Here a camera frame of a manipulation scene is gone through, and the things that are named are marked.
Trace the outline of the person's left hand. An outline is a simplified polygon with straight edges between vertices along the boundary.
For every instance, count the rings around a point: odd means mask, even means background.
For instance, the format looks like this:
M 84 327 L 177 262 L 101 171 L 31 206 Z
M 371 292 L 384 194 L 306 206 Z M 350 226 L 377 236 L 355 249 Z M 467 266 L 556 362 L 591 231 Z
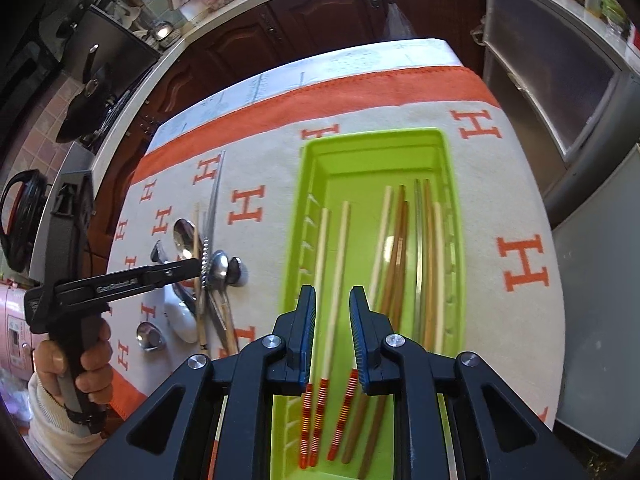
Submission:
M 109 404 L 113 396 L 113 369 L 110 361 L 113 353 L 111 327 L 101 321 L 99 339 L 94 346 L 84 352 L 80 362 L 84 371 L 75 379 L 76 387 L 87 393 L 89 400 L 98 405 Z M 35 351 L 36 374 L 44 390 L 57 404 L 63 405 L 63 396 L 58 384 L 58 376 L 67 370 L 66 355 L 55 341 L 44 340 Z

